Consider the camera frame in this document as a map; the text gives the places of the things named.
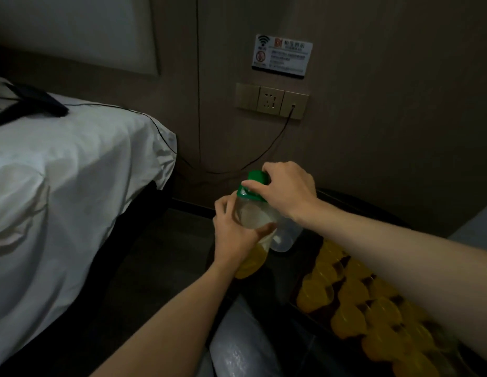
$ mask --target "white headboard panel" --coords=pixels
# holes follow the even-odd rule
[[[0,0],[0,45],[158,74],[149,0]]]

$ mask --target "green bottle cap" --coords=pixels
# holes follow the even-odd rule
[[[247,175],[247,180],[255,180],[265,185],[270,184],[270,177],[268,176],[268,174],[260,170],[251,170]],[[242,186],[241,184],[239,186],[238,191],[236,192],[236,195],[241,198],[266,202],[266,200],[262,198],[261,195],[254,193],[251,190],[248,190],[246,187]]]

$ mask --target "forearm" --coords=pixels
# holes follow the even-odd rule
[[[191,377],[233,275],[230,268],[211,266],[165,304],[92,377]]]
[[[487,251],[320,201],[298,222],[346,247],[487,358]]]

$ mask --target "wifi symbol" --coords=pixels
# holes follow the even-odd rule
[[[259,42],[261,42],[261,46],[264,46],[268,43],[268,41],[270,40],[270,37],[268,36],[259,36],[258,37],[258,40]]]

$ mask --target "black device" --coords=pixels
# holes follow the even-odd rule
[[[19,99],[0,112],[0,126],[32,113],[48,113],[55,117],[67,115],[69,109],[46,91],[18,83],[5,83]]]

